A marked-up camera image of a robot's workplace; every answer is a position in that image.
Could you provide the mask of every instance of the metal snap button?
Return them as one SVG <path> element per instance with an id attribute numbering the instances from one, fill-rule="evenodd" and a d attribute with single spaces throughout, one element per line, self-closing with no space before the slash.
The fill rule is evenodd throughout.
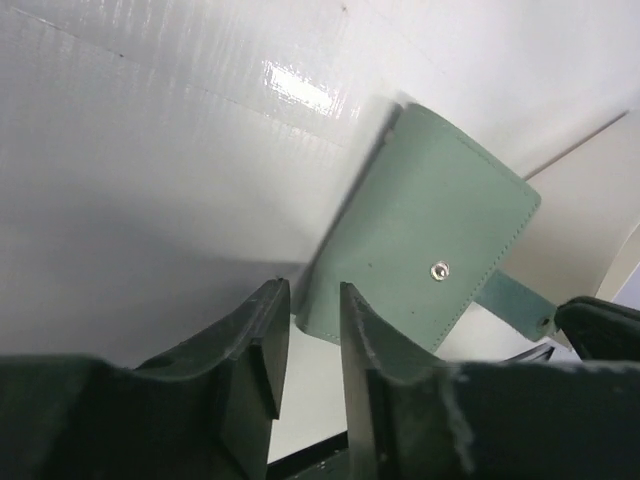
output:
<path id="1" fill-rule="evenodd" d="M 431 267 L 431 277 L 441 282 L 449 276 L 449 265 L 446 262 L 436 262 Z"/>

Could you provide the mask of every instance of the white corrugated surface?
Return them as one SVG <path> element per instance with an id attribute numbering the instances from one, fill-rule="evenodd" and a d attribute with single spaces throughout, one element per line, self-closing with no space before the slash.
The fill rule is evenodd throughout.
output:
<path id="1" fill-rule="evenodd" d="M 634 0 L 0 0 L 0 350 L 135 364 L 294 278 L 395 100 L 530 172 L 636 104 L 639 14 Z M 301 418 L 311 441 L 342 428 L 323 397 L 336 376 L 298 389 L 316 401 L 296 412 L 288 387 L 279 438 Z"/>

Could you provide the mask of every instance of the white surface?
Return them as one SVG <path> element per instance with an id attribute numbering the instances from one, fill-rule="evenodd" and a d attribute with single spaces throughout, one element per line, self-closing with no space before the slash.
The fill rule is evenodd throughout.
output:
<path id="1" fill-rule="evenodd" d="M 640 227 L 629 236 L 609 271 L 605 275 L 596 297 L 615 301 L 615 297 L 640 264 Z"/>
<path id="2" fill-rule="evenodd" d="M 530 172 L 636 103 L 639 14 L 634 0 L 0 0 L 0 349 L 132 365 L 296 278 L 396 99 Z M 335 357 L 314 351 L 292 355 L 310 367 L 290 370 L 304 381 L 287 384 L 274 450 L 328 435 L 303 437 L 302 417 L 343 419 Z"/>
<path id="3" fill-rule="evenodd" d="M 639 159 L 634 111 L 534 176 L 542 206 L 505 270 L 556 303 L 594 296 L 640 223 Z"/>
<path id="4" fill-rule="evenodd" d="M 625 307 L 640 310 L 640 266 L 636 266 L 614 301 Z"/>

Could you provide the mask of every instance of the wallet stitching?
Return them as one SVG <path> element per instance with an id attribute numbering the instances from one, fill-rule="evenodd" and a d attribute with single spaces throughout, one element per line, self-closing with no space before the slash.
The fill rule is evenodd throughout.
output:
<path id="1" fill-rule="evenodd" d="M 467 147 L 469 150 L 471 150 L 473 153 L 475 153 L 476 155 L 478 155 L 482 160 L 484 160 L 487 164 L 489 164 L 496 172 L 498 172 L 502 177 L 504 177 L 505 179 L 508 179 L 511 181 L 511 183 L 513 183 L 514 185 L 516 185 L 520 192 L 522 194 L 524 194 L 524 196 L 526 197 L 530 197 L 531 193 L 528 191 L 528 189 L 526 187 L 523 187 L 522 185 L 520 185 L 514 178 L 505 175 L 505 172 L 500 171 L 498 168 L 496 168 L 496 166 L 493 164 L 493 162 L 491 160 L 489 160 L 482 152 L 479 152 L 478 150 L 476 150 L 474 147 L 472 147 L 471 145 L 469 145 L 464 138 L 455 135 L 455 138 L 462 143 L 465 147 Z M 516 240 L 516 238 L 518 238 L 518 236 L 520 235 L 520 233 L 522 232 L 522 230 L 524 229 L 524 227 L 527 225 L 527 223 L 529 223 L 529 220 L 531 220 L 531 217 L 533 216 L 533 214 L 535 213 L 535 211 L 538 209 L 540 202 L 537 201 L 534 203 L 533 207 L 531 208 L 531 210 L 529 211 L 529 213 L 527 214 L 526 218 L 524 219 L 524 221 L 522 222 L 522 224 L 520 225 L 520 227 L 516 230 L 516 232 L 513 234 L 513 236 L 511 237 L 511 239 L 504 245 L 504 247 L 502 247 L 502 250 L 500 251 L 500 253 L 498 254 L 498 256 L 496 257 L 496 259 L 493 261 L 493 263 L 491 264 L 491 266 L 489 267 L 489 269 L 484 273 L 484 275 L 482 276 L 482 278 L 478 281 L 478 283 L 476 284 L 476 286 L 474 287 L 474 289 L 471 291 L 471 294 L 469 295 L 469 297 L 465 300 L 465 302 L 462 304 L 462 307 L 460 308 L 460 310 L 454 315 L 453 319 L 447 324 L 445 330 L 440 334 L 440 336 L 438 337 L 438 339 L 431 345 L 431 348 L 435 349 L 440 345 L 440 342 L 442 341 L 442 339 L 451 331 L 451 328 L 453 327 L 453 325 L 456 323 L 456 321 L 460 318 L 460 316 L 464 313 L 464 311 L 469 307 L 469 305 L 471 304 L 471 302 L 473 301 L 473 299 L 476 297 L 476 295 L 478 294 L 478 290 L 480 289 L 480 287 L 482 285 L 484 285 L 484 282 L 486 281 L 487 277 L 489 276 L 490 272 L 493 272 L 496 268 L 496 266 L 498 265 L 498 262 L 500 262 L 500 260 L 502 259 L 502 257 L 504 257 L 505 253 L 507 253 L 507 250 L 509 250 L 509 247 L 513 244 L 513 242 Z"/>

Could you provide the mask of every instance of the green wallet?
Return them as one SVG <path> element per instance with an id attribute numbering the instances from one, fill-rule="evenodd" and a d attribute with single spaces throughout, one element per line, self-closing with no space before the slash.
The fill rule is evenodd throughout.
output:
<path id="1" fill-rule="evenodd" d="M 554 329 L 555 306 L 497 268 L 539 205 L 462 131 L 410 105 L 327 237 L 296 322 L 338 343 L 349 282 L 430 352 L 474 300 L 537 340 Z"/>

